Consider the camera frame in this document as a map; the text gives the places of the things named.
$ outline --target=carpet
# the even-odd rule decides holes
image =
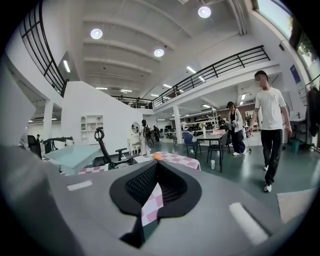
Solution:
[[[292,218],[303,214],[313,200],[315,192],[316,190],[313,188],[303,191],[276,194],[281,220],[284,223],[287,223]]]

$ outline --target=black pants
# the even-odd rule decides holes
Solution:
[[[234,152],[237,152],[239,154],[243,153],[246,149],[246,145],[242,141],[242,130],[237,132],[233,132],[231,130],[230,132]]]
[[[264,179],[266,184],[271,185],[275,182],[275,175],[282,150],[282,129],[262,130],[261,141],[263,146],[264,166],[269,166]]]

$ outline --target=railing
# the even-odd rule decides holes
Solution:
[[[270,58],[266,54],[263,45],[250,48],[224,58],[192,74],[174,85],[172,88],[166,90],[164,93],[159,95],[159,97],[153,100],[153,107],[158,107],[164,102],[192,90],[204,82],[208,82],[227,73],[231,73],[257,63],[265,62],[267,60],[270,61]]]
[[[153,101],[145,98],[111,96],[134,109],[153,109]]]
[[[42,0],[24,17],[20,34],[35,65],[62,97],[67,81],[61,75],[50,51],[42,18]]]

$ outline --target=pink checkered tablecloth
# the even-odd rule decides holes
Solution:
[[[188,166],[198,171],[201,170],[200,163],[198,160],[189,158],[186,156],[178,155],[178,154],[167,153],[167,152],[156,152],[156,153],[152,153],[144,156],[138,156],[138,157],[135,157],[134,159],[138,163],[147,162],[154,159],[154,154],[160,154],[162,156],[161,161]],[[90,167],[90,168],[82,169],[81,171],[78,172],[78,175],[100,173],[105,171],[107,170],[105,170],[104,166]],[[68,176],[69,174],[61,172],[60,175]],[[141,209],[142,226],[145,226],[155,221],[157,219],[158,210],[163,206],[164,206],[164,203],[162,199],[162,191],[161,191],[160,185],[157,183],[150,197],[148,198],[147,202],[144,204],[144,206]]]

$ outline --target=man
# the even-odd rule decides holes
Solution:
[[[288,136],[291,135],[292,130],[284,98],[278,89],[270,87],[266,72],[260,70],[255,73],[254,81],[262,90],[258,92],[255,97],[254,112],[247,132],[252,132],[254,123],[257,120],[258,111],[261,107],[261,141],[263,146],[264,170],[267,171],[264,177],[264,191],[270,192],[271,185],[275,182],[275,175],[282,150],[283,121],[281,112],[285,118],[285,129],[287,130]]]

